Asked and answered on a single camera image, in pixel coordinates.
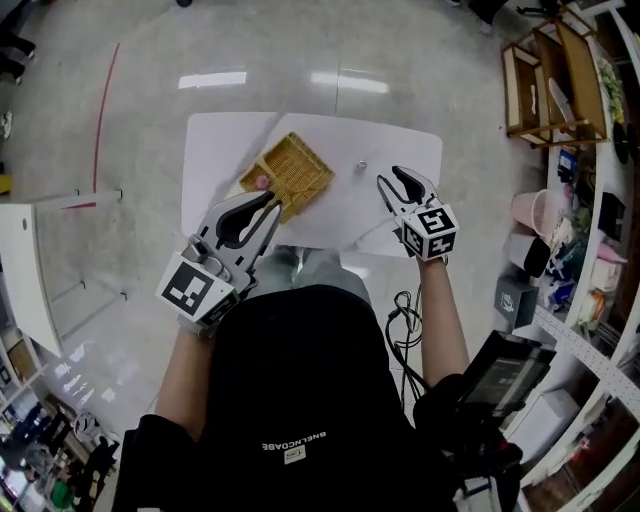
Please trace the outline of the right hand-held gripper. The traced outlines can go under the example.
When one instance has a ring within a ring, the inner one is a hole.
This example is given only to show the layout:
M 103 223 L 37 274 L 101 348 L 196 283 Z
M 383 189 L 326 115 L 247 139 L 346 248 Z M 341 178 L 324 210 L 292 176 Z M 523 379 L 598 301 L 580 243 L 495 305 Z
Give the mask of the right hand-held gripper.
M 397 234 L 408 255 L 422 262 L 446 260 L 460 229 L 451 206 L 441 201 L 436 187 L 422 174 L 397 165 L 391 171 L 403 184 L 405 195 L 401 196 L 382 175 L 376 178 L 377 188 L 395 216 Z

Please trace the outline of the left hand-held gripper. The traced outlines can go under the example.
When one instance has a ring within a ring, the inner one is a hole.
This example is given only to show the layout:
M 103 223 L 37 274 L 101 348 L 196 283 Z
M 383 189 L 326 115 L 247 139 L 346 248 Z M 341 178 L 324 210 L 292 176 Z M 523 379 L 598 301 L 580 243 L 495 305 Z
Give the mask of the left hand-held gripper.
M 215 328 L 256 285 L 253 265 L 280 224 L 282 205 L 269 190 L 245 192 L 212 206 L 197 235 L 172 255 L 156 296 L 184 328 Z M 254 214 L 263 213 L 244 238 Z

